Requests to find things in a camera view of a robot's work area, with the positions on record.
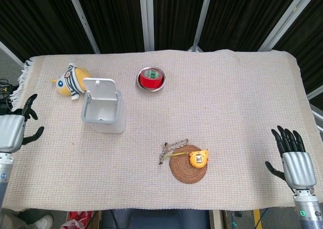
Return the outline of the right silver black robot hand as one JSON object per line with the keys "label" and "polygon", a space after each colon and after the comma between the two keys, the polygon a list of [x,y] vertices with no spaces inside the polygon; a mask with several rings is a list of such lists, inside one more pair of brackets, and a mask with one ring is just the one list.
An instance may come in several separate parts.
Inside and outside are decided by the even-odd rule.
{"label": "right silver black robot hand", "polygon": [[292,190],[313,188],[317,183],[315,172],[300,134],[279,125],[271,132],[277,144],[283,171],[275,169],[269,161],[265,162],[266,168],[272,175],[285,181]]}

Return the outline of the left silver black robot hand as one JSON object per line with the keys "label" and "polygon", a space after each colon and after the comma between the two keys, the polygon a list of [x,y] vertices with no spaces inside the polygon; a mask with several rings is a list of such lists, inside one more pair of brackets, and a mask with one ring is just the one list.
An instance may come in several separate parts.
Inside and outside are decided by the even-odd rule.
{"label": "left silver black robot hand", "polygon": [[33,118],[38,120],[36,112],[31,108],[37,94],[31,95],[23,108],[18,108],[9,114],[1,115],[1,153],[15,153],[22,145],[38,140],[44,126],[38,128],[32,136],[25,137],[26,122]]}

